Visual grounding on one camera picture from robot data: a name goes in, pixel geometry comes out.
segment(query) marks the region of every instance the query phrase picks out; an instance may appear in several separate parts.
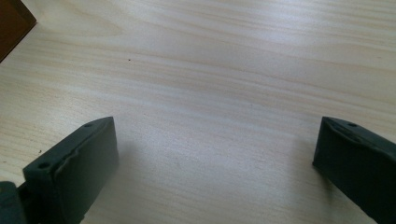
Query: screw hole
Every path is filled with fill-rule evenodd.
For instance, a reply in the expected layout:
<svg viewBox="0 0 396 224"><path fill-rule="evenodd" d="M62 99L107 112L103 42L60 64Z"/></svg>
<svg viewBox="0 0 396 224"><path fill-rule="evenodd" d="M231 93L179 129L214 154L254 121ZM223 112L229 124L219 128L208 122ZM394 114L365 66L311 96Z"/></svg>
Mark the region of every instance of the screw hole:
<svg viewBox="0 0 396 224"><path fill-rule="evenodd" d="M41 164L38 165L38 168L40 168L40 169L46 169L46 168L48 168L49 166L50 166L49 163L43 162L43 163L41 163Z"/></svg>

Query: wood grain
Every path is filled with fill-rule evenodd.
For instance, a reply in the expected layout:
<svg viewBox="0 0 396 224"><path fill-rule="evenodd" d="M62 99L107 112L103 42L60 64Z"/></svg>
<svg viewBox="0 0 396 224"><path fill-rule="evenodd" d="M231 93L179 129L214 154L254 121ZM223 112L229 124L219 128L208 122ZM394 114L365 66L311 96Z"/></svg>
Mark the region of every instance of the wood grain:
<svg viewBox="0 0 396 224"><path fill-rule="evenodd" d="M374 223L311 166L322 116L396 141L390 1L23 1L0 64L0 180L114 116L83 223Z"/></svg>

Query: brown object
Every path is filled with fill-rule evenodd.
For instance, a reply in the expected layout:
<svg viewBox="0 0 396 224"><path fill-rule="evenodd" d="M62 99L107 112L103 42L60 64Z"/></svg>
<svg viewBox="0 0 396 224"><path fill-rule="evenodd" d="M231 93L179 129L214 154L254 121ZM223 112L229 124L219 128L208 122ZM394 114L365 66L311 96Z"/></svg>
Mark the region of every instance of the brown object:
<svg viewBox="0 0 396 224"><path fill-rule="evenodd" d="M0 62L35 26L35 17L20 0L0 0Z"/></svg>

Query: wooden table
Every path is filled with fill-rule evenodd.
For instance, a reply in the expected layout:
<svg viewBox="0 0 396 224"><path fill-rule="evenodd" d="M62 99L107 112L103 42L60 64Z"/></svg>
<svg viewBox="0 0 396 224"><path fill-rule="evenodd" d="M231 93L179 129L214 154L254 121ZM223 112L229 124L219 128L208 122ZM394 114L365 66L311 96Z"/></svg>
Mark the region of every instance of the wooden table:
<svg viewBox="0 0 396 224"><path fill-rule="evenodd" d="M0 64L0 180L114 116L82 223L374 223L311 162L322 116L396 141L391 1L24 0Z"/></svg>

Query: small hole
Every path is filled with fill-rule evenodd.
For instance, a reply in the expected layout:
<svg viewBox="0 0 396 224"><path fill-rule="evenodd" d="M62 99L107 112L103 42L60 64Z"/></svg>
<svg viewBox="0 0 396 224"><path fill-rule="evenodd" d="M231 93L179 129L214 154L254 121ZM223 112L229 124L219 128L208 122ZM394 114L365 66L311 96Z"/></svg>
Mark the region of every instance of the small hole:
<svg viewBox="0 0 396 224"><path fill-rule="evenodd" d="M40 168L40 169L46 169L46 168L48 168L49 166L50 166L49 163L43 162L43 163L41 163L41 164L38 165L38 168Z"/></svg>

